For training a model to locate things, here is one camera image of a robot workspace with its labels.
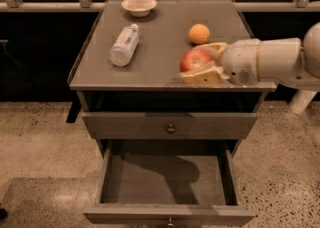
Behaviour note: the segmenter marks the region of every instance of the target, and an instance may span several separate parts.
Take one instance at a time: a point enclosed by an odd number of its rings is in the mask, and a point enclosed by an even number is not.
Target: floor
[[[1,228],[110,227],[82,214],[94,202],[102,158],[82,119],[65,123],[69,108],[0,103],[0,202],[9,213]],[[244,227],[319,228],[320,102],[302,115],[264,102],[258,114],[233,158],[242,205],[257,213]]]

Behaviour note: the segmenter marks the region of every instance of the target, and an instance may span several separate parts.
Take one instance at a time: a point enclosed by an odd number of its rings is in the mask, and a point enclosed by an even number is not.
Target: open drawer
[[[110,140],[96,204],[97,224],[238,225],[241,208],[232,159],[222,141]]]
[[[93,139],[245,139],[255,113],[84,112]]]

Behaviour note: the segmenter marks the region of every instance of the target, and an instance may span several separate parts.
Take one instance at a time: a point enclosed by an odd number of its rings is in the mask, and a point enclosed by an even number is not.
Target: white cylindrical leg
[[[314,91],[298,90],[289,103],[290,110],[296,114],[303,113],[316,94]]]

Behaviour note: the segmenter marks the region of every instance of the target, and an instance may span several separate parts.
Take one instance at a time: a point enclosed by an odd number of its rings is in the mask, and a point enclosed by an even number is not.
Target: desk
[[[108,54],[123,27],[140,28],[126,67]],[[108,1],[70,83],[83,120],[104,156],[93,223],[244,225],[255,214],[241,207],[232,156],[246,138],[274,83],[214,88],[185,85],[179,76],[187,35],[207,25],[209,42],[249,38],[226,0],[160,0],[145,18]]]

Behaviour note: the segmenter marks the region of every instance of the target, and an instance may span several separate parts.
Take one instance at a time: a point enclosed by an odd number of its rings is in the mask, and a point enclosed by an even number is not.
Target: white robotic arm
[[[298,38],[240,40],[221,56],[224,71],[235,85],[276,82],[284,86],[320,91],[320,23]]]

